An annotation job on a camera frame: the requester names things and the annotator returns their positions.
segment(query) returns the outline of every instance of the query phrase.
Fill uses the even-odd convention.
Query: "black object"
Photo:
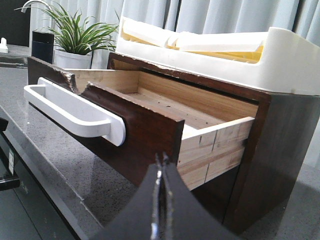
[[[193,197],[176,166],[151,164],[128,205],[91,240],[239,240]]]
[[[4,132],[7,129],[8,126],[8,120],[0,117],[0,131]]]
[[[7,129],[8,121],[2,117],[0,117],[0,191],[17,188],[20,186],[20,179],[15,171],[13,171],[13,167],[10,170],[10,160],[7,158],[4,151],[1,149],[1,145],[4,142],[9,142],[7,137],[2,133]]]
[[[27,0],[0,0],[0,38],[10,45],[29,46],[30,10],[20,10]]]
[[[55,35],[48,32],[32,31],[31,56],[53,63]]]

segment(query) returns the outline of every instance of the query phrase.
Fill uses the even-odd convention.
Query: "light wood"
[[[258,109],[251,103],[145,72],[140,73],[139,88],[150,90],[224,121],[255,117]]]
[[[76,86],[82,93],[88,82],[98,83],[121,93],[138,91],[139,71],[69,69],[75,75]]]
[[[191,108],[187,105],[176,102],[144,88],[139,87],[138,92],[139,93],[129,93],[128,95],[135,99],[142,100],[150,105],[165,108],[167,111],[184,118],[185,123],[193,128],[202,129],[225,122],[214,116],[203,113],[197,109]]]
[[[186,184],[186,186],[188,187],[188,189],[192,190],[205,183],[207,171],[208,171],[208,165],[202,166],[184,175],[181,175],[181,178]]]
[[[206,173],[205,182],[208,182],[226,171],[238,166],[241,162],[245,148],[242,147],[234,152],[231,152],[224,157],[217,159],[209,164]]]
[[[253,120],[245,117],[225,122],[196,130],[197,135],[182,139],[177,169],[188,188],[193,189],[196,176],[189,173],[196,169],[208,166],[205,175],[197,175],[198,182],[203,178],[208,182],[240,164]]]

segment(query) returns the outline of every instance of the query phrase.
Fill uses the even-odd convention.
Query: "white drawer handle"
[[[126,127],[121,117],[43,77],[37,85],[24,87],[24,97],[77,136],[102,136],[116,146],[126,139]]]

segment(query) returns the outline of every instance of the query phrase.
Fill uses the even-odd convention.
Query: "green plant leaves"
[[[117,24],[97,22],[89,27],[90,17],[82,23],[82,13],[70,15],[59,3],[50,5],[51,9],[41,9],[49,15],[59,30],[48,27],[54,34],[55,44],[72,54],[86,55],[97,49],[115,50],[116,41],[111,34],[118,29]]]

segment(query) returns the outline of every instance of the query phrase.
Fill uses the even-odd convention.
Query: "dark wood cabinet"
[[[318,96],[257,90],[116,53],[108,62],[114,71],[64,71],[33,57],[28,67],[29,84],[47,77],[118,114],[127,136],[116,147],[66,132],[135,184],[166,152],[202,205],[236,233],[289,197],[320,115]],[[85,89],[80,79],[93,83]],[[144,97],[132,90],[136,83]]]

